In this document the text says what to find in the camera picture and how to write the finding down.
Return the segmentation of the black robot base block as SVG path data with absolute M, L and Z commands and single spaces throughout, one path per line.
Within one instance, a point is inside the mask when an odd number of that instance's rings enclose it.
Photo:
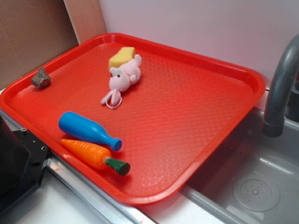
M 0 118 L 1 214 L 40 187 L 49 154 L 49 147 L 29 130 L 12 131 Z

